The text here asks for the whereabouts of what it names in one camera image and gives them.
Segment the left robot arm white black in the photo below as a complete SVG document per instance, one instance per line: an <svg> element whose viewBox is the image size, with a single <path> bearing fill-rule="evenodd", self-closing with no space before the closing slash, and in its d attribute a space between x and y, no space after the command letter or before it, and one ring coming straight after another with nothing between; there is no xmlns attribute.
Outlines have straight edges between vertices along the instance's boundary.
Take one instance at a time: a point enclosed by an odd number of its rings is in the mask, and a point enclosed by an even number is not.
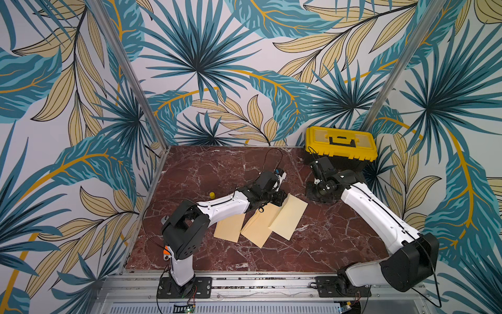
<svg viewBox="0 0 502 314"><path fill-rule="evenodd" d="M267 204L282 205L286 199L281 189L286 172L281 168L263 171L247 186L210 201L183 200L162 226L165 256L170 258L170 285L180 296L194 289L196 276L193 254L202 243L209 227L240 214L262 210Z"/></svg>

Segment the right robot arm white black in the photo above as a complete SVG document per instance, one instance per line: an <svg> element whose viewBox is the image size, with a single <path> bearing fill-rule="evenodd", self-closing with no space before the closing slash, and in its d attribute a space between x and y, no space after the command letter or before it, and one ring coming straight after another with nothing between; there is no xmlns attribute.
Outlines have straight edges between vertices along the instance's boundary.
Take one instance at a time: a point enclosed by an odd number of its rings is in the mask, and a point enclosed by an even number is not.
<svg viewBox="0 0 502 314"><path fill-rule="evenodd" d="M342 296L367 294L374 285L388 285L402 293L436 276L439 241L421 233L399 218L378 199L362 176L352 170L339 171L324 156L309 164L314 180L305 194L312 201L340 200L359 214L383 241L389 256L360 262L337 271L335 288Z"/></svg>

